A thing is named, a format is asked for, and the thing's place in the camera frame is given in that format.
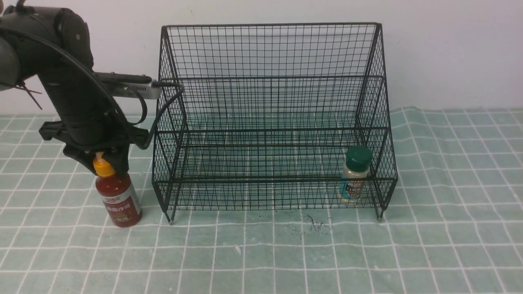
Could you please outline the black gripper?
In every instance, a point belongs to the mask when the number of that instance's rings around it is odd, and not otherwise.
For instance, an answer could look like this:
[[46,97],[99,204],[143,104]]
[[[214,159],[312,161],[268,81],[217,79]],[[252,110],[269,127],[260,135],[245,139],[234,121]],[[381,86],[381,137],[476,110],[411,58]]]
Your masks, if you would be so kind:
[[131,145],[141,149],[147,149],[150,145],[149,130],[137,127],[124,114],[113,109],[45,122],[39,134],[45,141],[55,139],[65,143],[63,154],[93,175],[96,175],[93,164],[96,153],[101,153],[117,175],[124,176],[129,171]]

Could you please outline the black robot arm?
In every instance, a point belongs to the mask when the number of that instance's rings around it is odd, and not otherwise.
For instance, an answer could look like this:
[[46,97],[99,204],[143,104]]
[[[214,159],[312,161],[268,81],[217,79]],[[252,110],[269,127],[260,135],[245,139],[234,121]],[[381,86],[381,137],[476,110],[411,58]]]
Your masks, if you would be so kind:
[[64,143],[63,154],[92,173],[100,152],[121,176],[130,145],[146,149],[151,137],[127,121],[93,65],[88,26],[70,9],[20,0],[2,15],[1,90],[26,91],[25,81],[37,76],[59,117],[43,123],[42,139]]

